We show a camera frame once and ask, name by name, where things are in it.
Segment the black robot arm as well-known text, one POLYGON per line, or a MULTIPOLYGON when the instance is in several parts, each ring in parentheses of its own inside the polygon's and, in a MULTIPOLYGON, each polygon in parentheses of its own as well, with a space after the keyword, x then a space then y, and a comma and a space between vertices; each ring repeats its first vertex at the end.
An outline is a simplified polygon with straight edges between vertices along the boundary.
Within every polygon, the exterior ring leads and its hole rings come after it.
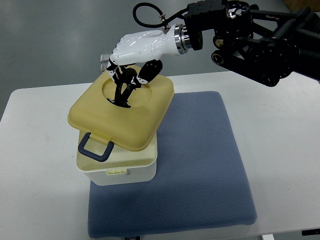
POLYGON ((177 18, 184 21, 181 50, 201 50, 203 31, 214 30, 212 61, 260 84, 273 87, 292 72, 320 78, 320 18, 309 7, 285 13, 239 0, 202 0, 177 18))

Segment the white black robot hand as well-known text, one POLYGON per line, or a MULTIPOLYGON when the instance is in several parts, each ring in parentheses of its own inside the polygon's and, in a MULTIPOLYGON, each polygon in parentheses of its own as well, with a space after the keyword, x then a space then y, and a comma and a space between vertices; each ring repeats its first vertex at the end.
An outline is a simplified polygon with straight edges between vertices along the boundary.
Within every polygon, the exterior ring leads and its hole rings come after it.
POLYGON ((117 97, 151 82, 162 70, 160 58, 180 56, 191 48, 189 35, 182 24, 174 24, 167 32, 147 30, 123 36, 108 58, 107 71, 116 84, 117 97))

